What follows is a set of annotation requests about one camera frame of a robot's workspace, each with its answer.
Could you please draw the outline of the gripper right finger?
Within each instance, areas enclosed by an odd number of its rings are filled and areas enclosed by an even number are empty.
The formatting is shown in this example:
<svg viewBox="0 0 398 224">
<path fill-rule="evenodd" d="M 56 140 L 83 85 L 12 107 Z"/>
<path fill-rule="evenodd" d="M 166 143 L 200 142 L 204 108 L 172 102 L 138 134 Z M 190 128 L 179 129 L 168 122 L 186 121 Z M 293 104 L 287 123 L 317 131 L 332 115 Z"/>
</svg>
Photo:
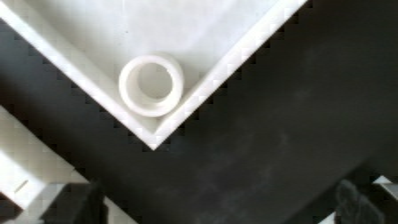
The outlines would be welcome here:
<svg viewBox="0 0 398 224">
<path fill-rule="evenodd" d="M 398 224 L 398 184 L 355 185 L 342 180 L 335 202 L 335 224 Z"/>
</svg>

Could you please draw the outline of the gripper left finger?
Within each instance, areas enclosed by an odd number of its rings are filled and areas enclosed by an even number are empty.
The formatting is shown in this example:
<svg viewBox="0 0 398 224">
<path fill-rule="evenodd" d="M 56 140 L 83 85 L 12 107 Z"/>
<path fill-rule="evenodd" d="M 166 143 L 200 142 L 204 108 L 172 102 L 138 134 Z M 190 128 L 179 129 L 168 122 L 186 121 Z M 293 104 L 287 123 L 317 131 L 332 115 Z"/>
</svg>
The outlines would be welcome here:
<svg viewBox="0 0 398 224">
<path fill-rule="evenodd" d="M 106 224 L 102 199 L 95 183 L 69 183 L 40 215 L 44 224 Z"/>
</svg>

